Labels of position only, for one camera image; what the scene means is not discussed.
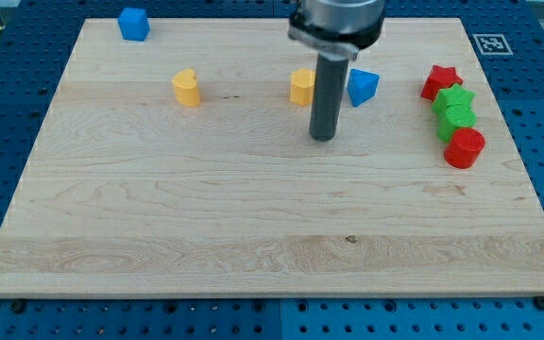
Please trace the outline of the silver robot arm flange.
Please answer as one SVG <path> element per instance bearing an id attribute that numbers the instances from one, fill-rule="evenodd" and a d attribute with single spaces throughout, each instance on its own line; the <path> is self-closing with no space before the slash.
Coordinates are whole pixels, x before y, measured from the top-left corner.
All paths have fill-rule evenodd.
<path id="1" fill-rule="evenodd" d="M 381 36 L 384 0 L 298 0 L 288 38 L 319 53 L 357 60 Z"/>

